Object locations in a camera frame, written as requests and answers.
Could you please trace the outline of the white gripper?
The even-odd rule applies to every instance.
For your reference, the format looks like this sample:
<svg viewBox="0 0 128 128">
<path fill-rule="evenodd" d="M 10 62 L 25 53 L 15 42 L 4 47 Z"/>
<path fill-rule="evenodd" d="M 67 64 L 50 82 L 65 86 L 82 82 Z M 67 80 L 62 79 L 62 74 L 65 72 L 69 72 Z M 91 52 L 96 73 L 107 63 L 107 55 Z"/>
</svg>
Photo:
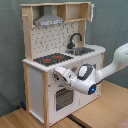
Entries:
<svg viewBox="0 0 128 128">
<path fill-rule="evenodd" d="M 57 67 L 55 73 L 65 88 L 75 88 L 78 85 L 77 77 L 70 69 Z"/>
</svg>

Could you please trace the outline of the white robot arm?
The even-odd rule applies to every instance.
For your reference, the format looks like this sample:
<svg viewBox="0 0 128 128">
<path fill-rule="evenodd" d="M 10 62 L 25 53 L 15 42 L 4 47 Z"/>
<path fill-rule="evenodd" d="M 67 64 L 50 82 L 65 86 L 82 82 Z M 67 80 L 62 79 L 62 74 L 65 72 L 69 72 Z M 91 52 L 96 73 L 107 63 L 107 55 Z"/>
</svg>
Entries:
<svg viewBox="0 0 128 128">
<path fill-rule="evenodd" d="M 83 64 L 79 68 L 77 75 L 70 69 L 63 67 L 57 67 L 55 72 L 66 88 L 91 95 L 96 91 L 97 85 L 103 79 L 122 70 L 126 66 L 128 66 L 128 43 L 116 49 L 112 63 L 101 70 L 96 70 L 90 64 Z"/>
</svg>

